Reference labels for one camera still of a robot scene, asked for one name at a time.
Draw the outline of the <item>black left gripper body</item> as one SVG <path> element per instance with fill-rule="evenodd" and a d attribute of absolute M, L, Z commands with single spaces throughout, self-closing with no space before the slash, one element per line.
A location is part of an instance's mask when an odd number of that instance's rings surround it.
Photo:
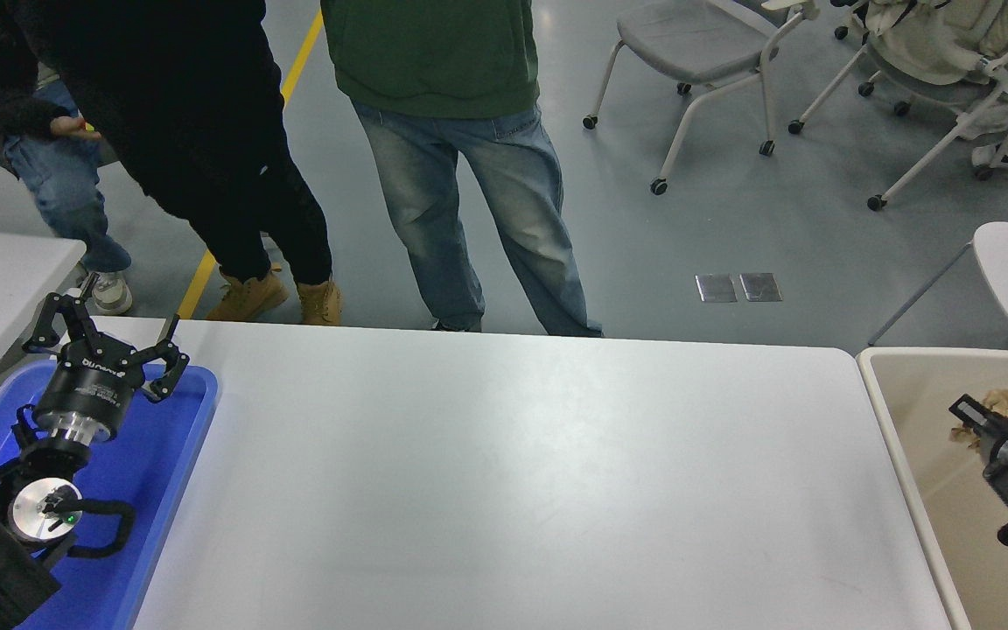
<path fill-rule="evenodd" d="M 134 346 L 107 339 L 99 348 L 101 353 L 95 353 L 84 339 L 62 346 L 59 365 L 33 408 L 33 422 L 41 430 L 51 433 L 53 423 L 67 417 L 94 420 L 104 433 L 123 427 L 135 390 L 144 384 L 143 367 L 130 362 Z"/>

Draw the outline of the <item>person's hand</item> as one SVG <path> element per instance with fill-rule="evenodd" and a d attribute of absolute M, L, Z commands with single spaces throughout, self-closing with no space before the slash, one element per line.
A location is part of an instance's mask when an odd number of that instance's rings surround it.
<path fill-rule="evenodd" d="M 84 118 L 79 116 L 57 116 L 49 122 L 49 130 L 56 138 L 76 138 L 100 141 L 102 135 Z"/>

